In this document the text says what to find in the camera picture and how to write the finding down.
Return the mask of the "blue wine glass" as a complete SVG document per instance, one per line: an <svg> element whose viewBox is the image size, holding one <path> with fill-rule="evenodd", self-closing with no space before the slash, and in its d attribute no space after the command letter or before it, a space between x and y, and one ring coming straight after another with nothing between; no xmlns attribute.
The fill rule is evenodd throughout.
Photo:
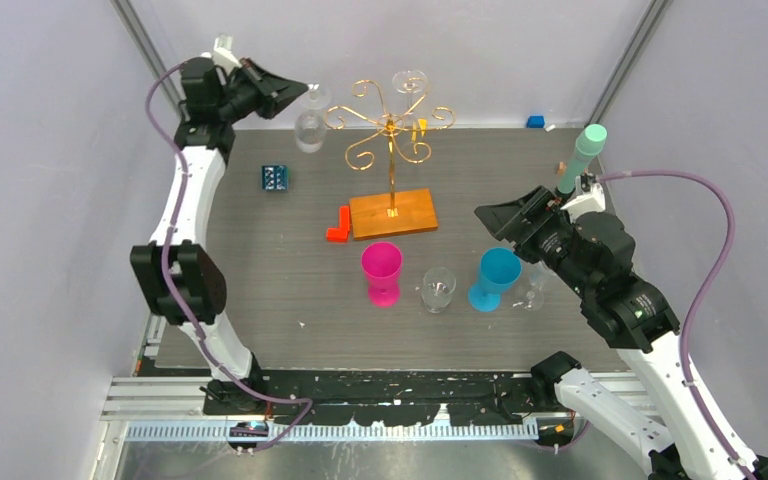
<svg viewBox="0 0 768 480"><path fill-rule="evenodd" d="M492 312L522 274L521 260L509 249L487 250L478 263L477 280L468 290L470 305L479 312Z"/></svg>

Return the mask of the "clear stemmed wine glass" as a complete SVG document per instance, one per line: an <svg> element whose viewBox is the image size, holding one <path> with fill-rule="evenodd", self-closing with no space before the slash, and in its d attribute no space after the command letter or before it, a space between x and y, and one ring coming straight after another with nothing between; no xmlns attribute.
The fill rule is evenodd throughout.
<svg viewBox="0 0 768 480"><path fill-rule="evenodd" d="M545 263L533 264L515 288L512 307L527 311L540 310L544 305L546 289L555 279L556 275Z"/></svg>

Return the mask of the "clear textured wine glass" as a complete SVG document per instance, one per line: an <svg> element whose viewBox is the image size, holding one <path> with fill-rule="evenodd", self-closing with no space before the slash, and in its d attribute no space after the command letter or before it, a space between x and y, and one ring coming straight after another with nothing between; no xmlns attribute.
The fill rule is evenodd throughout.
<svg viewBox="0 0 768 480"><path fill-rule="evenodd" d="M444 267L433 267L423 276L421 298L429 313L441 313L450 305L457 286L455 274Z"/></svg>

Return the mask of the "pink wine glass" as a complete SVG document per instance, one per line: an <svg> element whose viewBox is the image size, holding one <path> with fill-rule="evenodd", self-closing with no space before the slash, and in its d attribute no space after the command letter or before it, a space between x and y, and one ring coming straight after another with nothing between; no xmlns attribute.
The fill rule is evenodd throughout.
<svg viewBox="0 0 768 480"><path fill-rule="evenodd" d="M390 242L375 242L363 250L360 263L370 302L380 308L394 306L400 298L401 250Z"/></svg>

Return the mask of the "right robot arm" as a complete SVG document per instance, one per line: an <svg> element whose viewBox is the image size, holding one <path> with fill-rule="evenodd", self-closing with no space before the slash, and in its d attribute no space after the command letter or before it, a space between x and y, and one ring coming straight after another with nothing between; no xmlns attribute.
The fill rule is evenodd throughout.
<svg viewBox="0 0 768 480"><path fill-rule="evenodd" d="M608 392L581 364L559 351L534 365L531 397L544 410L561 405L582 415L632 457L650 479L768 479L768 457L757 455L729 425L724 447L692 392L709 397L680 354L680 322L666 297L632 267L635 241L604 211L571 217L562 199L539 186L474 213L514 254L543 263L580 300L588 326L635 373L656 408L651 419Z"/></svg>

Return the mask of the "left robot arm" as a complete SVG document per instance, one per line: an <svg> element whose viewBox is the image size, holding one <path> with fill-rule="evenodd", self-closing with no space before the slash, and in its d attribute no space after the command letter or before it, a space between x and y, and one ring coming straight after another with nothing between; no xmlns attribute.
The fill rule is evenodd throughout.
<svg viewBox="0 0 768 480"><path fill-rule="evenodd" d="M256 356L235 332L226 304L227 283L207 251L215 194L235 141L234 125L255 114L270 120L309 90L243 58L219 63L210 55L170 70L180 76L184 97L173 134L154 116L152 127L175 157L173 180L150 240L132 248L130 265L150 312L176 327L196 346L212 379L207 394L253 414L265 403L299 404L267 394Z"/></svg>

